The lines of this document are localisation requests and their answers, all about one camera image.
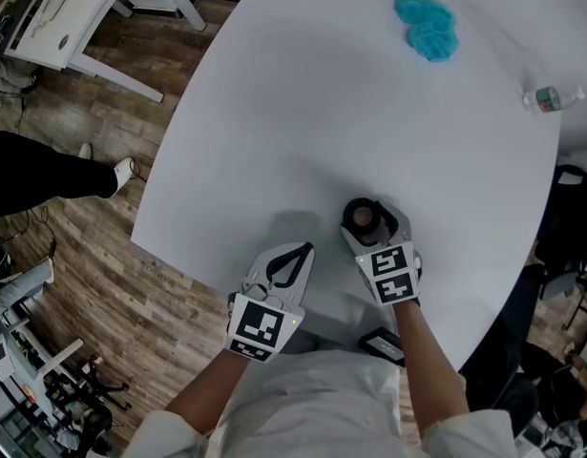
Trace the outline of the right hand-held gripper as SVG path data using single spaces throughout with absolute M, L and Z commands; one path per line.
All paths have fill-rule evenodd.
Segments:
M 376 204 L 388 232 L 384 244 L 389 246 L 373 251 L 373 243 L 367 244 L 345 226 L 340 227 L 340 232 L 378 305 L 417 300 L 420 258 L 411 242 L 409 218 L 388 202 L 377 201 Z

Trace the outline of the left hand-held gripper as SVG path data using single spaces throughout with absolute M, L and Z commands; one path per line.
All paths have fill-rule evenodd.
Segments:
M 281 244 L 258 255 L 233 294 L 225 349 L 251 361 L 270 362 L 300 327 L 301 303 L 315 260 L 310 242 Z M 273 284 L 273 290 L 262 284 Z

